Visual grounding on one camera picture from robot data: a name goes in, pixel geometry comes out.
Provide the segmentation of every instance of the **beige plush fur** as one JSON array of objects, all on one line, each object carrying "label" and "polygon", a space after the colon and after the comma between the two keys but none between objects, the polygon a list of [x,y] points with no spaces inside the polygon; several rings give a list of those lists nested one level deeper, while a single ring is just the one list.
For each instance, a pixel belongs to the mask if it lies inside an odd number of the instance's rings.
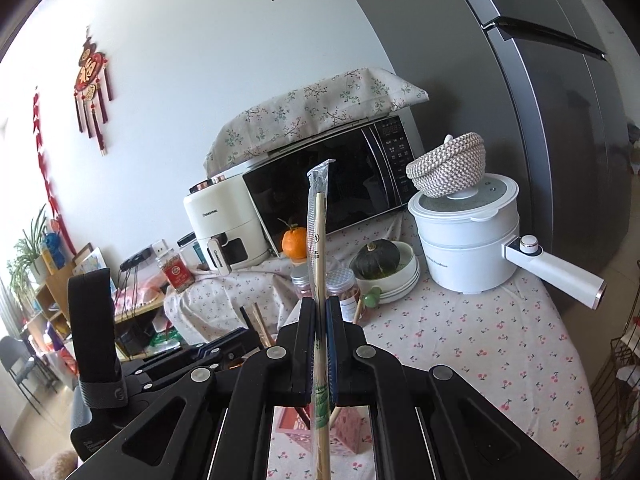
[{"label": "beige plush fur", "polygon": [[65,480],[78,468],[78,454],[73,450],[61,451],[49,458],[44,465],[31,471],[35,480]]}]

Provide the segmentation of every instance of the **knitted basket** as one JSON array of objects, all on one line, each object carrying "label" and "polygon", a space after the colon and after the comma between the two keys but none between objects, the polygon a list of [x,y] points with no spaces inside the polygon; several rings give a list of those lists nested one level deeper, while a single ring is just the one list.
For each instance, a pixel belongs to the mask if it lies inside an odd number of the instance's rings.
[{"label": "knitted basket", "polygon": [[410,162],[408,176],[430,198],[456,193],[474,186],[484,176],[485,151],[475,133],[445,139],[444,144]]}]

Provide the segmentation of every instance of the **white air fryer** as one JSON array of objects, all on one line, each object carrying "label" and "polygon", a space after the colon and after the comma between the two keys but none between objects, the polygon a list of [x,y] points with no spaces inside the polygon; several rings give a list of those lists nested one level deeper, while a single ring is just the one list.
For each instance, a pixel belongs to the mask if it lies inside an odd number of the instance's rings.
[{"label": "white air fryer", "polygon": [[209,269],[226,275],[267,259],[267,242],[242,175],[196,184],[184,208]]},{"label": "white air fryer", "polygon": [[475,186],[439,198],[409,201],[431,277],[444,288],[476,294],[506,282],[523,267],[590,308],[602,278],[545,253],[535,236],[519,236],[518,185],[487,173]]}]

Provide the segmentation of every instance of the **tile floor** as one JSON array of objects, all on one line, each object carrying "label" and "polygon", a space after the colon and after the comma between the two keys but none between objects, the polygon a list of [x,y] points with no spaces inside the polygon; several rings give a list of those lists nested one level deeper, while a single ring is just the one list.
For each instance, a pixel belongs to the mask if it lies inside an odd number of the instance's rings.
[{"label": "tile floor", "polygon": [[24,458],[30,470],[41,466],[59,451],[73,449],[69,431],[74,394],[60,383],[56,384],[56,389],[57,394],[52,390],[36,393],[44,406],[41,409],[36,404],[42,415],[27,405],[10,437],[16,453]]},{"label": "tile floor", "polygon": [[640,269],[640,177],[632,180],[629,231],[620,249],[601,273],[607,290],[600,307],[593,311],[574,304],[562,320],[578,350],[590,383],[606,361],[610,340],[620,337],[638,290]]}]

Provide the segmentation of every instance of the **refrigerator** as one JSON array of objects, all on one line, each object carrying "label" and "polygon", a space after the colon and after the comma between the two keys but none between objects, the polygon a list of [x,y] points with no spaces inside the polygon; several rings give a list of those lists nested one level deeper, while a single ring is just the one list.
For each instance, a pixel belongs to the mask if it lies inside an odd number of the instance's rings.
[{"label": "refrigerator", "polygon": [[520,187],[520,233],[598,272],[628,229],[628,135],[604,44],[581,0],[357,0],[425,150],[473,131],[486,170]]}]

